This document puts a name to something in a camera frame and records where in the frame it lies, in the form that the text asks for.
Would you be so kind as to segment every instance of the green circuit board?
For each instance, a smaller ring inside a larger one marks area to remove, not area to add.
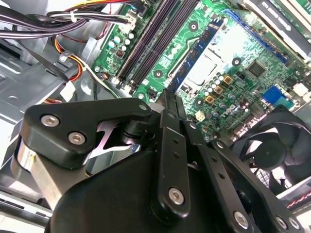
[[[297,2],[311,15],[311,3],[308,0],[297,0]]]
[[[259,118],[260,112],[271,106],[262,100],[262,95],[271,87],[277,87],[286,96],[274,106],[282,104],[293,110],[302,104],[284,81],[288,78],[301,80],[299,72],[306,68],[305,64],[287,51],[283,53],[288,59],[286,64],[280,62],[253,35],[223,12],[228,8],[232,8],[232,5],[227,1],[200,2],[133,95],[146,103],[155,102],[163,89],[171,83],[174,71],[178,70],[207,25],[213,19],[226,18],[226,24],[209,45],[212,53],[218,57],[214,61],[218,69],[217,75],[224,76],[225,79],[208,95],[208,82],[204,82],[196,91],[182,88],[177,91],[188,118],[200,127],[206,141],[223,132],[228,135],[237,134],[241,127],[252,123],[256,117]],[[147,20],[143,20],[141,25],[146,23]],[[116,35],[126,37],[118,27],[113,30],[110,40]],[[101,68],[101,72],[107,72],[111,76],[116,74],[122,64],[122,60],[113,55],[114,52],[107,44],[104,45],[103,52],[95,63],[95,66]],[[241,60],[238,66],[233,65],[236,58]],[[204,77],[205,75],[204,71],[197,71],[198,79],[214,78]],[[150,90],[156,93],[155,97],[150,96]],[[199,112],[204,114],[203,121],[196,120]]]
[[[106,73],[111,77],[117,74],[127,55],[135,46],[144,28],[156,11],[157,6],[158,4],[151,5],[144,17],[138,17],[132,14],[130,6],[122,8],[120,12],[121,15],[129,14],[129,16],[135,20],[134,38],[129,38],[130,31],[127,31],[128,29],[126,27],[126,30],[124,30],[122,26],[115,25],[109,33],[106,43],[103,45],[101,54],[94,63],[93,69],[96,73]],[[130,41],[130,44],[125,43],[126,39]]]

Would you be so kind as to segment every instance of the expansion slot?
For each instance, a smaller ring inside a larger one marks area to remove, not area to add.
[[[118,71],[117,78],[123,81],[126,80],[138,60],[141,58],[141,55],[144,54],[155,34],[179,3],[180,0],[163,0],[161,2],[135,48],[128,55],[126,61],[122,65],[122,68]]]
[[[252,30],[240,17],[229,9],[223,10],[223,13],[230,16],[233,20],[235,20],[240,26],[242,26],[248,33],[250,33],[262,46],[264,46],[268,51],[274,54],[277,59],[282,63],[287,63],[288,57],[284,56],[282,53],[277,51],[275,48],[270,46],[264,39],[262,39],[257,33]]]
[[[195,44],[193,49],[189,52],[186,60],[183,62],[182,66],[174,76],[172,82],[168,86],[170,91],[174,93],[180,88],[191,69],[195,66],[196,62],[204,56],[204,51],[213,40],[219,29],[223,26],[224,21],[219,19],[214,19],[211,21],[204,32],[202,33],[200,39]]]
[[[200,0],[183,1],[182,5],[170,20],[168,26],[162,32],[160,38],[156,41],[152,50],[145,57],[143,62],[138,67],[136,74],[134,74],[133,78],[131,79],[130,83],[134,89],[146,78],[148,73],[156,64],[157,60],[160,58],[167,46],[170,44],[185,21],[188,19],[189,15],[193,12],[199,1]]]
[[[239,0],[239,3],[264,19],[302,58],[309,59],[311,44],[269,0]]]

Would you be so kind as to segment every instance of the chip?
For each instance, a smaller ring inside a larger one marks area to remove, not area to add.
[[[220,86],[217,86],[214,91],[220,95],[224,90]]]
[[[226,84],[231,84],[232,83],[232,81],[233,81],[233,79],[229,76],[229,75],[227,75],[227,74],[225,74],[224,75],[224,82],[226,83]]]
[[[266,69],[262,67],[261,64],[259,64],[257,61],[254,61],[248,68],[247,70],[254,75],[256,78],[259,78],[265,71]]]
[[[206,99],[205,99],[205,101],[206,101],[207,103],[213,103],[214,100],[215,100],[215,99],[214,99],[212,96],[207,96]]]

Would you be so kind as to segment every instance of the cable tie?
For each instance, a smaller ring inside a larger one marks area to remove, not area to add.
[[[65,51],[65,52],[62,52],[60,55],[59,55],[59,58],[58,58],[58,60],[60,61],[60,62],[65,62],[70,56],[72,56],[72,55],[74,55],[74,53],[73,52],[71,52],[71,51]]]
[[[74,11],[70,11],[70,19],[73,23],[77,22],[77,18],[74,15]]]

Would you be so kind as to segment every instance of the metal bracket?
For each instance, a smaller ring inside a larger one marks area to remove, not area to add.
[[[233,152],[222,142],[212,141],[213,148],[221,155],[222,162],[233,172],[238,187],[251,200],[252,214],[263,232],[297,232],[302,226],[292,212],[249,170]]]
[[[215,150],[206,146],[198,127],[191,121],[183,122],[188,136],[189,162],[196,162],[202,173],[210,208],[215,211],[215,221],[221,232],[259,233],[260,230],[247,215],[227,171]]]
[[[77,169],[94,149],[101,122],[145,120],[151,112],[136,98],[36,105],[26,111],[20,135],[36,153],[64,168]]]
[[[161,221],[172,224],[190,213],[186,140],[180,134],[179,117],[173,111],[162,111],[157,139],[151,208]]]
[[[31,173],[52,210],[65,192],[87,178],[85,167],[77,170],[63,169],[30,150],[23,141],[20,144],[17,160]]]

